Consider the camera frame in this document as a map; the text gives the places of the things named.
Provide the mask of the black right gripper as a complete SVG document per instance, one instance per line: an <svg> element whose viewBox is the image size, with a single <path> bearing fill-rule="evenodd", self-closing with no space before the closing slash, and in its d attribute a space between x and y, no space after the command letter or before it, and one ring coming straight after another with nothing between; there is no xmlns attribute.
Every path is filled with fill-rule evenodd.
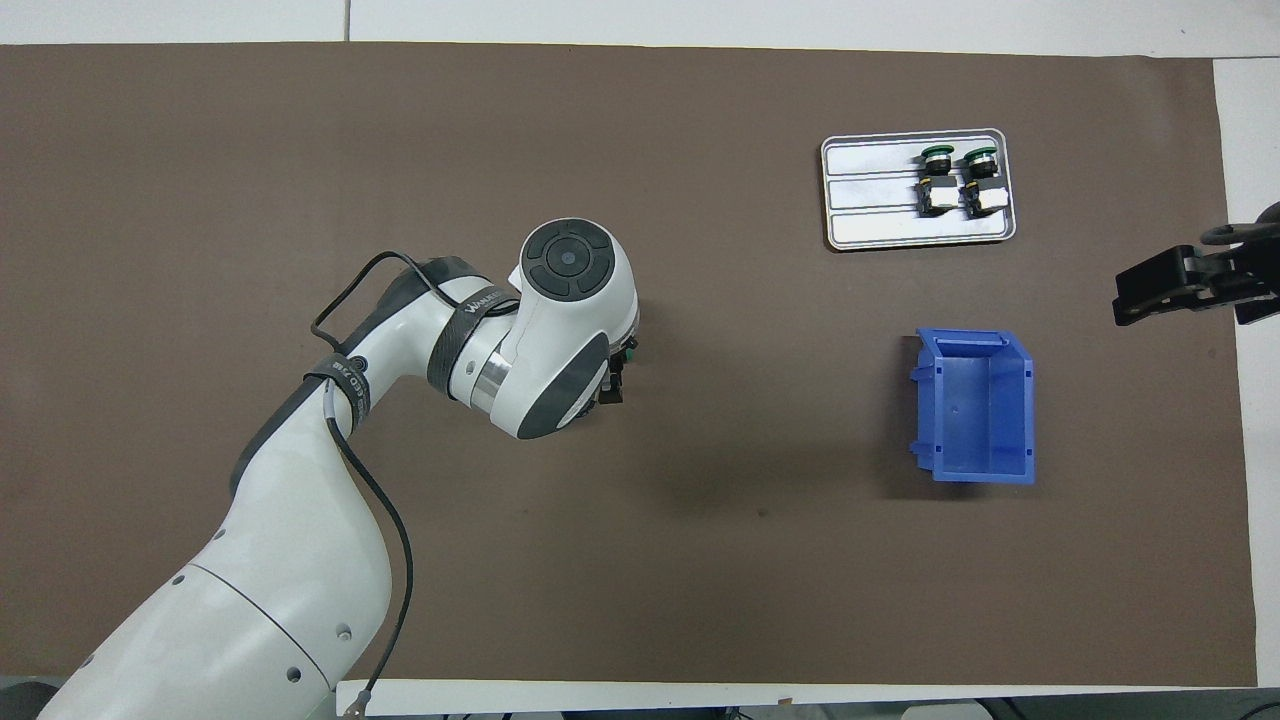
<svg viewBox="0 0 1280 720"><path fill-rule="evenodd" d="M1217 225L1199 237L1204 246L1229 246L1207 256L1221 265L1210 287L1216 299L1242 301L1235 305L1238 325L1280 313L1277 236L1279 202L1272 202L1252 223ZM1176 245L1117 273L1114 278L1115 325L1126 327L1152 315L1196 307L1204 288L1201 260L1198 249Z"/></svg>

